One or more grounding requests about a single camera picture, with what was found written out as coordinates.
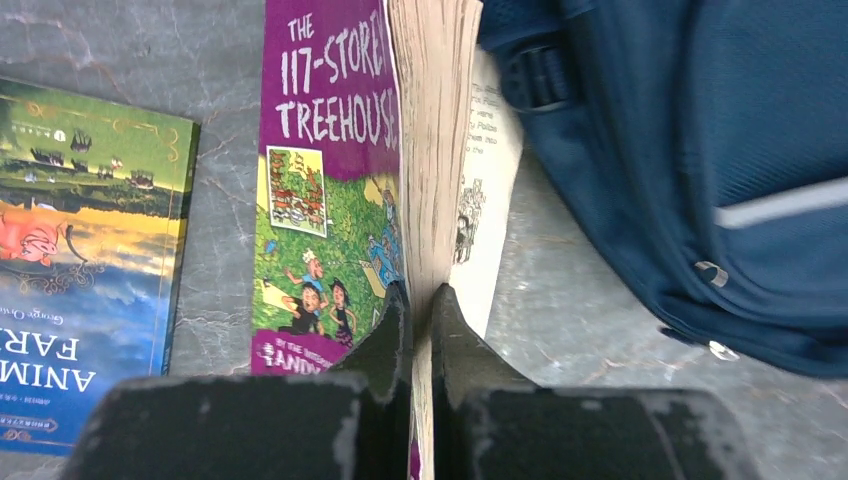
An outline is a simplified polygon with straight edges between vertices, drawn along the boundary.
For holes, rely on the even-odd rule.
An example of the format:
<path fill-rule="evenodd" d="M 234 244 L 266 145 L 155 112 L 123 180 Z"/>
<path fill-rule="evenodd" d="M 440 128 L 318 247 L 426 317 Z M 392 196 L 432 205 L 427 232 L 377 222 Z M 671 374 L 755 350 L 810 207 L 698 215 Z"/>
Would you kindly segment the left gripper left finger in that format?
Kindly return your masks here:
<path fill-rule="evenodd" d="M 309 375 L 143 377 L 107 393 L 65 479 L 406 479 L 412 321 L 401 284 L 371 333 Z"/>

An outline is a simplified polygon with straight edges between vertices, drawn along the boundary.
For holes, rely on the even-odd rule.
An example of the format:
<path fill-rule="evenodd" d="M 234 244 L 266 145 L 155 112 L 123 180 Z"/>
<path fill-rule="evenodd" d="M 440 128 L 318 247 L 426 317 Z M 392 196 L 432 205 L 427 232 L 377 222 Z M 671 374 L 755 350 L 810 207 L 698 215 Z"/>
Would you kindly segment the navy blue student backpack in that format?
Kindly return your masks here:
<path fill-rule="evenodd" d="M 847 375 L 847 5 L 487 1 L 582 231 L 687 343 Z"/>

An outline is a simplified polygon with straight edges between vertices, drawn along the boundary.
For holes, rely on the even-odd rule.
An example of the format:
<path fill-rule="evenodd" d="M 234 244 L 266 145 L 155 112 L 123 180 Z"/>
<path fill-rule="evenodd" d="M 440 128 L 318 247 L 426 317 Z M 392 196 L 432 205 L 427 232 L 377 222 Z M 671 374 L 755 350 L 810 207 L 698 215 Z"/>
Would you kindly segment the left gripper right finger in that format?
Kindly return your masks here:
<path fill-rule="evenodd" d="M 431 310 L 439 479 L 755 479 L 742 430 L 709 392 L 543 387 L 466 323 L 442 285 Z"/>

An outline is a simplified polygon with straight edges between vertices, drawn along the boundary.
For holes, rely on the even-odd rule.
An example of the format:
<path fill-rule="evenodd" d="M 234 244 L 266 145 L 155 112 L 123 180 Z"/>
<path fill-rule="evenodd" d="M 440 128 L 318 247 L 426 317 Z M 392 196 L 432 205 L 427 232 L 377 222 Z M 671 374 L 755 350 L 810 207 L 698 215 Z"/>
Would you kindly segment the purple Treehouse book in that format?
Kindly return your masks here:
<path fill-rule="evenodd" d="M 459 249 L 479 1 L 269 1 L 237 479 L 431 479 L 436 302 Z"/>

